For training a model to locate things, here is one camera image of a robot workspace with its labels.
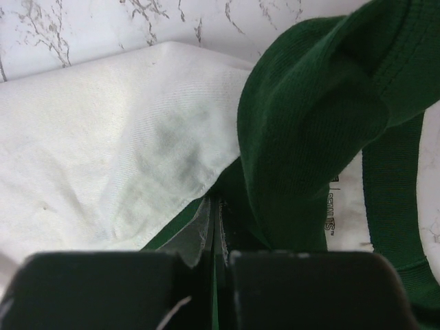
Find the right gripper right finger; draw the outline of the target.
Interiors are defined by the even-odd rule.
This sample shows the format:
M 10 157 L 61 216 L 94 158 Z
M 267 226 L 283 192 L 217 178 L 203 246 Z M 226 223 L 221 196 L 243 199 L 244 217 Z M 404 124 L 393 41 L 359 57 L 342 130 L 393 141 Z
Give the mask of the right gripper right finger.
M 269 251 L 220 201 L 215 217 L 220 329 L 417 329 L 402 284 L 368 252 Z

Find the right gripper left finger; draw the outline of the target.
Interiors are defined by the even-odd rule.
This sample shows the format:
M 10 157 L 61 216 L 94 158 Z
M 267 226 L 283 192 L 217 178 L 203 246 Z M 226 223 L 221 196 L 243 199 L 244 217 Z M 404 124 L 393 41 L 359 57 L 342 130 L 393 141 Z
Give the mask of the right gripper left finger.
M 215 202 L 155 250 L 31 256 L 1 300 L 2 329 L 210 329 Z

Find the dark green t shirt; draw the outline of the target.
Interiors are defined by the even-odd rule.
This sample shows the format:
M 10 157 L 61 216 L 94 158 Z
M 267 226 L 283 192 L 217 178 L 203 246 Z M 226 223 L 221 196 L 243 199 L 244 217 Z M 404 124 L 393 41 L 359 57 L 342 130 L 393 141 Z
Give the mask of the dark green t shirt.
M 238 108 L 240 158 L 213 192 L 268 247 L 325 252 L 339 220 L 397 271 L 422 329 L 439 328 L 439 2 L 370 1 L 282 33 Z

